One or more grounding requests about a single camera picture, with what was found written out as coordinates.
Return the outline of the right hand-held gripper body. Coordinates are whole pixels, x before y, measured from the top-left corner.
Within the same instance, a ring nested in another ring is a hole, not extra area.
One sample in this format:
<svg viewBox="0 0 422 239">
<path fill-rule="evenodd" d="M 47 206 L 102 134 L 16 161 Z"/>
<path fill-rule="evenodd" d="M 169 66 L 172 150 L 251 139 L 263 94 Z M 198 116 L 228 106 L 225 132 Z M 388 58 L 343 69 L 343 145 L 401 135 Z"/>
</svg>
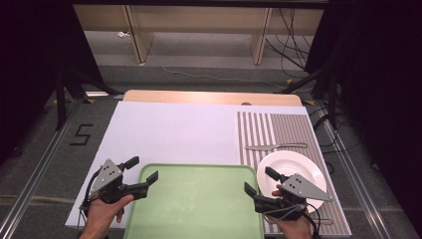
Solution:
<svg viewBox="0 0 422 239">
<path fill-rule="evenodd" d="M 321 191 L 298 173 L 292 176 L 281 174 L 282 195 L 270 198 L 257 195 L 254 198 L 255 211 L 280 220 L 296 221 L 310 206 L 308 199 L 332 201 L 332 197 Z"/>
</svg>

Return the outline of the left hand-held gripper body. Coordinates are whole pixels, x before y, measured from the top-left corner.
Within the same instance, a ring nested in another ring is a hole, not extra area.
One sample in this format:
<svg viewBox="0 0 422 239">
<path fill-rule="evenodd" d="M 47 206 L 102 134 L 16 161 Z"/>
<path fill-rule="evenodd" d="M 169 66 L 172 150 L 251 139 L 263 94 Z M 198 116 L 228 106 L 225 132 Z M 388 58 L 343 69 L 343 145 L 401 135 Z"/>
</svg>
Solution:
<svg viewBox="0 0 422 239">
<path fill-rule="evenodd" d="M 126 195 L 131 194 L 135 200 L 147 196 L 149 184 L 140 182 L 137 184 L 124 184 L 123 173 L 119 166 L 111 159 L 107 159 L 94 175 L 94 182 L 89 186 L 89 199 L 96 196 L 104 203 L 116 203 Z"/>
</svg>

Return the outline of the white round plate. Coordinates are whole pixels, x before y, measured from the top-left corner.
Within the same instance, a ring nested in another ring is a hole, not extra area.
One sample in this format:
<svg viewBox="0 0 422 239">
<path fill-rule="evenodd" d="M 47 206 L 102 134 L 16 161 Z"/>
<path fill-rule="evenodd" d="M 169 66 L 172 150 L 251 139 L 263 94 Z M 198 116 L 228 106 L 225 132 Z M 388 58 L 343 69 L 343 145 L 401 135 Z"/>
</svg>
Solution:
<svg viewBox="0 0 422 239">
<path fill-rule="evenodd" d="M 279 150 L 265 156 L 258 165 L 257 180 L 263 196 L 273 198 L 272 192 L 280 183 L 265 173 L 267 167 L 271 167 L 278 174 L 284 176 L 298 173 L 321 191 L 327 193 L 325 178 L 314 162 L 298 152 Z"/>
</svg>

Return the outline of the green plastic tray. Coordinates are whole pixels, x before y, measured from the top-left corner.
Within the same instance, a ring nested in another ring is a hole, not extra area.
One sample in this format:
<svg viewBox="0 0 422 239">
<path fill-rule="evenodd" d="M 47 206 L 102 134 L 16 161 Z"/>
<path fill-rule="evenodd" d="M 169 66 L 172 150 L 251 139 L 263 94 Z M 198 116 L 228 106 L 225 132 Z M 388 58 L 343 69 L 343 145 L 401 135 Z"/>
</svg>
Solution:
<svg viewBox="0 0 422 239">
<path fill-rule="evenodd" d="M 148 164 L 158 180 L 131 204 L 124 239 L 264 239 L 262 216 L 244 184 L 257 185 L 246 165 Z"/>
</svg>

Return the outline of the person's left hand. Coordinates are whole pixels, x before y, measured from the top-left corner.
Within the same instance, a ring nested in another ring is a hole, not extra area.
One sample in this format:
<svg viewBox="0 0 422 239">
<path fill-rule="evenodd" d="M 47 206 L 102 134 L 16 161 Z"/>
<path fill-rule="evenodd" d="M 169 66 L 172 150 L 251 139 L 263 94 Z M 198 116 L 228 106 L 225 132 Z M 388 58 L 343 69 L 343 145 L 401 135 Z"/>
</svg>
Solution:
<svg viewBox="0 0 422 239">
<path fill-rule="evenodd" d="M 134 197 L 130 194 L 113 204 L 104 203 L 100 199 L 94 200 L 89 209 L 86 227 L 108 231 L 114 220 L 117 223 L 121 222 L 124 207 L 133 199 Z"/>
</svg>

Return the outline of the person's right hand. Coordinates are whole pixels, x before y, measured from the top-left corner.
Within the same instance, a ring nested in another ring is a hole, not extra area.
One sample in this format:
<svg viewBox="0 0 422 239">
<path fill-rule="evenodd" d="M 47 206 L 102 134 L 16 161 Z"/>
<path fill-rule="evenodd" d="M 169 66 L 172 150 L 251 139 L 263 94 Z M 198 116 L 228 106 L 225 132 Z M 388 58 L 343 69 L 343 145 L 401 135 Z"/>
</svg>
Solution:
<svg viewBox="0 0 422 239">
<path fill-rule="evenodd" d="M 268 216 L 268 220 L 276 223 L 287 239 L 312 239 L 311 223 L 305 216 L 296 221 L 285 221 Z"/>
</svg>

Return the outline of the white board sheet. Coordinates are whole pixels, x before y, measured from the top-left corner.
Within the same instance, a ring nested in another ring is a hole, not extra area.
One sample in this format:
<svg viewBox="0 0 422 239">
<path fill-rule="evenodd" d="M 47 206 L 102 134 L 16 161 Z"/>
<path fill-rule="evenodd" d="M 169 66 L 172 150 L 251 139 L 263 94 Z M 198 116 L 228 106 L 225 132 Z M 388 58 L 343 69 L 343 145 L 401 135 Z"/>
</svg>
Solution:
<svg viewBox="0 0 422 239">
<path fill-rule="evenodd" d="M 120 102 L 86 175 L 91 178 L 107 160 L 139 164 L 123 173 L 137 182 L 149 163 L 228 164 L 240 162 L 239 113 L 304 115 L 303 107 Z"/>
</svg>

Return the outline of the striped grey white placemat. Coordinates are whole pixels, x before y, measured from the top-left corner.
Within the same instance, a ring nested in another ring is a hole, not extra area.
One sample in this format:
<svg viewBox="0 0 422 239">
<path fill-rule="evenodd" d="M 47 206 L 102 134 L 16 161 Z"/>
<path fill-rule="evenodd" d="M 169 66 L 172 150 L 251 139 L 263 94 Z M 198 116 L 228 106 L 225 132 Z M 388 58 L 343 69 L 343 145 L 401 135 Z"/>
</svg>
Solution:
<svg viewBox="0 0 422 239">
<path fill-rule="evenodd" d="M 320 235 L 324 238 L 348 238 L 351 236 L 349 224 L 343 213 L 341 204 L 332 185 L 327 166 L 319 149 L 316 135 L 307 115 L 276 114 L 276 113 L 236 113 L 236 130 L 238 144 L 238 161 L 242 165 L 249 165 L 257 172 L 261 160 L 268 154 L 279 150 L 298 152 L 321 170 L 327 194 L 332 197 L 331 202 L 311 199 L 308 211 L 314 219 L 331 219 L 332 225 L 321 225 Z M 271 151 L 249 150 L 247 145 L 268 145 L 281 143 L 304 142 L 307 148 L 283 147 Z"/>
</svg>

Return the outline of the black metal stand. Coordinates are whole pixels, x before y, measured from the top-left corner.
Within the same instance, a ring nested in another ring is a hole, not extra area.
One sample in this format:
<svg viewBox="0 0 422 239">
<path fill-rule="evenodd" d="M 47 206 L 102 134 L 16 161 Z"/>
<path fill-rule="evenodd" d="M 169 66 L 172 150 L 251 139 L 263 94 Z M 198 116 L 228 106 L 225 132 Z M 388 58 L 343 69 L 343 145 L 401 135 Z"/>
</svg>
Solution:
<svg viewBox="0 0 422 239">
<path fill-rule="evenodd" d="M 335 99 L 337 84 L 333 73 L 333 67 L 329 64 L 324 64 L 321 68 L 315 70 L 313 73 L 299 80 L 297 83 L 288 86 L 286 89 L 280 90 L 279 94 L 291 94 L 295 90 L 298 90 L 312 81 L 315 81 L 311 92 L 314 100 L 321 100 L 324 95 L 328 95 L 326 114 L 314 124 L 314 129 L 317 129 L 326 120 L 333 129 L 336 129 Z"/>
<path fill-rule="evenodd" d="M 92 85 L 111 96 L 123 95 L 123 92 L 107 86 L 104 83 L 102 76 L 90 77 L 76 69 L 61 68 L 56 74 L 56 100 L 58 111 L 56 130 L 61 129 L 67 120 L 65 92 L 69 92 L 73 99 L 85 100 L 88 97 L 88 94 L 84 90 L 83 84 Z"/>
</svg>

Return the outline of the wooden shelf unit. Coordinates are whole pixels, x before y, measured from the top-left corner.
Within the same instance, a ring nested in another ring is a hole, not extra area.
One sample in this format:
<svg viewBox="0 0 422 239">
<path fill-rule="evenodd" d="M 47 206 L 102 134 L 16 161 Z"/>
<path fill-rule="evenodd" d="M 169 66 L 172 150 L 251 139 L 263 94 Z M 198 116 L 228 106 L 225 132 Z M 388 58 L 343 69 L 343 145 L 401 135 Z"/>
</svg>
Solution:
<svg viewBox="0 0 422 239">
<path fill-rule="evenodd" d="M 126 31 L 136 60 L 146 61 L 156 33 L 246 34 L 259 65 L 268 35 L 313 36 L 322 11 L 291 8 L 91 5 L 74 6 L 85 31 Z"/>
</svg>

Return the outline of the black curtain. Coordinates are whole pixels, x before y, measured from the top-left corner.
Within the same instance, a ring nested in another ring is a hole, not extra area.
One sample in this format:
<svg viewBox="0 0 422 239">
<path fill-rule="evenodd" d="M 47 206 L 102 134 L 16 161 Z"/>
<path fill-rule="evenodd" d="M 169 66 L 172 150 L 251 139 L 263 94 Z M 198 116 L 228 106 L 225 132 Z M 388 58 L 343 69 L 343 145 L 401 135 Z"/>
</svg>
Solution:
<svg viewBox="0 0 422 239">
<path fill-rule="evenodd" d="M 422 237 L 422 0 L 327 0 L 307 70 L 332 61 L 349 113 Z"/>
<path fill-rule="evenodd" d="M 0 0 L 0 163 L 56 87 L 105 83 L 73 0 Z"/>
</svg>

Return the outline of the aluminium floor rail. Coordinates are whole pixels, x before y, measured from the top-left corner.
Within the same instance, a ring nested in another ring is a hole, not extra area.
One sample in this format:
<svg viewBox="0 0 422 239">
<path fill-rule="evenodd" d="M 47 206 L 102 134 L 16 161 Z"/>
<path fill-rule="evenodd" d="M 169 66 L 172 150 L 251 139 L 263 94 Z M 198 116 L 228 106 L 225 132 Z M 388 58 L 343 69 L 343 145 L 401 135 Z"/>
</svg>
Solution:
<svg viewBox="0 0 422 239">
<path fill-rule="evenodd" d="M 359 201 L 360 207 L 364 212 L 367 222 L 369 223 L 374 236 L 377 239 L 391 239 L 391 234 L 386 227 L 385 221 L 376 208 L 374 201 L 372 200 L 369 191 L 364 185 L 364 181 L 361 179 L 354 166 L 344 143 L 339 134 L 333 129 L 330 122 L 328 122 L 328 111 L 322 101 L 316 101 L 318 110 L 316 113 L 320 116 L 320 122 L 323 124 L 327 135 L 332 140 L 332 146 L 334 152 L 338 155 L 339 161 L 344 168 L 345 174 L 347 175 L 348 181 L 353 188 L 353 191 Z"/>
<path fill-rule="evenodd" d="M 75 113 L 82 105 L 81 100 L 73 100 L 69 108 L 65 110 L 65 119 L 60 123 L 59 128 L 55 129 L 49 144 L 43 151 L 37 165 L 25 183 L 20 193 L 16 196 L 15 201 L 11 204 L 11 208 L 0 223 L 0 239 L 10 239 L 14 234 L 19 222 L 21 221 L 33 195 L 35 194 L 42 178 L 44 177 L 49 165 L 54 159 L 64 135 L 66 134 L 69 123 L 73 119 Z"/>
</svg>

